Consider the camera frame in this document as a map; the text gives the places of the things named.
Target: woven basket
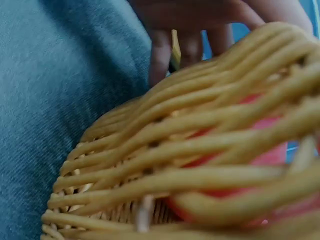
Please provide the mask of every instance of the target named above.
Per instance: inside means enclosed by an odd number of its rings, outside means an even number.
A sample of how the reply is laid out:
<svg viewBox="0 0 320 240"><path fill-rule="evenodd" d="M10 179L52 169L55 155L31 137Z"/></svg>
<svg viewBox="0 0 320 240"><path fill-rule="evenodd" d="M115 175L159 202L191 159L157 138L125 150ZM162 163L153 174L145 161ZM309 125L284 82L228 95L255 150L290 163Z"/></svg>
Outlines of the woven basket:
<svg viewBox="0 0 320 240"><path fill-rule="evenodd" d="M53 186L41 239L320 239L317 210L247 225L318 197L319 89L318 40L278 22L173 74L84 133ZM252 95L261 97L239 104ZM280 120L250 128L272 116ZM299 141L291 164L251 164L287 141ZM202 166L181 168L212 154ZM225 198L200 193L249 187L256 190ZM191 223L177 221L168 196Z"/></svg>

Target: denim fabric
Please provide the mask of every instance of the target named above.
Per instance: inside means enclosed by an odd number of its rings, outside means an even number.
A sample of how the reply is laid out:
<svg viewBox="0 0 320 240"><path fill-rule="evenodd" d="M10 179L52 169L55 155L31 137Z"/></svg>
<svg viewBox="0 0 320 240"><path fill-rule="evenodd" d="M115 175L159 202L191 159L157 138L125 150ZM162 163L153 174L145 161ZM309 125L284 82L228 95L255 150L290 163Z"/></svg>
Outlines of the denim fabric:
<svg viewBox="0 0 320 240"><path fill-rule="evenodd" d="M0 240L36 240L63 161L147 91L150 39L125 0L0 1Z"/></svg>

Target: red object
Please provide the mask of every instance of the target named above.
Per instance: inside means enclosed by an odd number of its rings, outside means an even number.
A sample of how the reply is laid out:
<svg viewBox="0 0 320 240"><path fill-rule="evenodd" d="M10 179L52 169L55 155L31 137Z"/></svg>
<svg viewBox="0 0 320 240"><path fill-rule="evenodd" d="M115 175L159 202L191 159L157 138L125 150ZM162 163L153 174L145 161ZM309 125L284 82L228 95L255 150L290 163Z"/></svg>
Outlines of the red object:
<svg viewBox="0 0 320 240"><path fill-rule="evenodd" d="M242 104L250 104L253 103L259 96L253 95L248 97L246 100L241 102ZM253 128L254 129L263 129L270 127L272 124L274 124L278 118L266 118L259 122L257 122ZM200 130L197 133L193 134L190 138L197 138L203 135L206 135L210 132L210 129L204 129ZM270 150L269 152L266 152L262 154L261 156L257 157L252 164L253 165L279 165L284 164L286 161L287 156L287 143L284 143L282 145L279 145L275 147L274 149ZM184 168L194 168L197 166L201 166L202 164L206 163L209 160L212 160L215 158L215 155L207 155L203 156L200 159L189 163L184 166ZM209 192L203 192L203 194L214 196L215 198L228 198L233 195L237 194L243 194L248 191L254 191L253 188L241 188L241 189L233 189L233 190L225 190L225 191L209 191ZM179 209L174 201L171 198L167 199L168 206L184 221L186 222L192 222L193 218L191 215L188 215L188 213L183 212L181 209ZM298 214L305 213L307 211L310 211L314 208L320 207L320 196L319 194L312 196L308 198L307 200L304 200L303 202L296 203L294 205L286 206L283 209L277 209L272 214L268 215L267 219L259 219L251 224L254 225L260 225L260 224L267 224L275 220L279 220L282 218L295 216Z"/></svg>

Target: hand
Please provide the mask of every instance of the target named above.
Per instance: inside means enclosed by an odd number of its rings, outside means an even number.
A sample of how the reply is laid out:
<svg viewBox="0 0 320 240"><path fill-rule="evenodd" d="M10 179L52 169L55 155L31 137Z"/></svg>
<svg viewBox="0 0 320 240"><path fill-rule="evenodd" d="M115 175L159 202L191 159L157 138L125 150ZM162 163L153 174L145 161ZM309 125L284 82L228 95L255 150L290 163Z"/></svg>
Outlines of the hand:
<svg viewBox="0 0 320 240"><path fill-rule="evenodd" d="M180 67L201 61L201 30L207 30L215 56L233 43L230 23L250 30L265 22L288 22L312 33L313 28L298 0L129 0L151 37L149 84L165 78L172 53L172 30L177 30Z"/></svg>

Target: basket weave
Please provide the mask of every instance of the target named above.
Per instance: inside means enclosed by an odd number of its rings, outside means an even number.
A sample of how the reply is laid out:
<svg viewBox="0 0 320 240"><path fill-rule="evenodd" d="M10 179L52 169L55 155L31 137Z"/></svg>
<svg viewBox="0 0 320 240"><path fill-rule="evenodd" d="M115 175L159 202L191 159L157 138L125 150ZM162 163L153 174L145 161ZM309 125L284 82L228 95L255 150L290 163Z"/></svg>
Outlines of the basket weave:
<svg viewBox="0 0 320 240"><path fill-rule="evenodd" d="M41 239L320 239L320 211L239 228L319 192L319 89L318 40L278 22L216 60L173 74L87 129L53 186ZM252 104L238 104L256 94ZM249 128L269 116L281 119ZM204 129L211 131L189 138ZM300 143L293 163L250 164L287 141ZM212 154L219 155L204 166L180 168ZM197 192L246 187L258 191L221 199ZM194 223L177 222L167 196ZM152 224L138 233L134 223L146 209Z"/></svg>

